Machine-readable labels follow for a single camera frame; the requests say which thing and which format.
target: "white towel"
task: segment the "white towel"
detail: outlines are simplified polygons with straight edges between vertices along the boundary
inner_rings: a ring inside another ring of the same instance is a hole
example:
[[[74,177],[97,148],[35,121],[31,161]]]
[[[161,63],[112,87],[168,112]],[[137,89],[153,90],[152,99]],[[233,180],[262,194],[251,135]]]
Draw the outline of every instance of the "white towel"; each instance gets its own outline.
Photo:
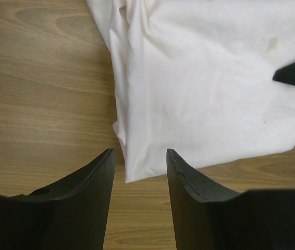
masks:
[[[88,0],[112,54],[126,182],[295,145],[295,0]]]

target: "white cloth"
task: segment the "white cloth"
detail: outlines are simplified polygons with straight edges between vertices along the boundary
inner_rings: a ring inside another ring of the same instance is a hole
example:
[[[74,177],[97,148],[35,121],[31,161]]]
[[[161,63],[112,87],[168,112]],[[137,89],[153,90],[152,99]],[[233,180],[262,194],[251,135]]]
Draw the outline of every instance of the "white cloth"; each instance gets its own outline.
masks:
[[[88,0],[112,54],[126,182],[292,149],[295,0]]]

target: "wooden table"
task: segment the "wooden table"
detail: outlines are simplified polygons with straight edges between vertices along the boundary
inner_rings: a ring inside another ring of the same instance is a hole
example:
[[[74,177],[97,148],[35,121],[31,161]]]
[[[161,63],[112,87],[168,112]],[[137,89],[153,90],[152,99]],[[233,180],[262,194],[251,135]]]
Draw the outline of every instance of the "wooden table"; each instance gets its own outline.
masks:
[[[110,54],[85,0],[0,0],[0,194],[118,152],[104,249],[175,249],[166,176],[125,184]],[[295,187],[295,149],[202,171],[238,191]]]

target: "brown wooden tabletop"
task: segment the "brown wooden tabletop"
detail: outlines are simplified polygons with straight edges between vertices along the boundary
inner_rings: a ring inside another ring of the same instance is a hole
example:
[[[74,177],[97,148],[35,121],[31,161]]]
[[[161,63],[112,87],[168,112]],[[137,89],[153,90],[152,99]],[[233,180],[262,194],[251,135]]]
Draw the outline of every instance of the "brown wooden tabletop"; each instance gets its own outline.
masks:
[[[85,0],[0,0],[0,194],[28,194],[114,147],[104,249],[175,249],[166,176],[125,184],[110,54]],[[295,149],[207,167],[220,183],[295,188]]]

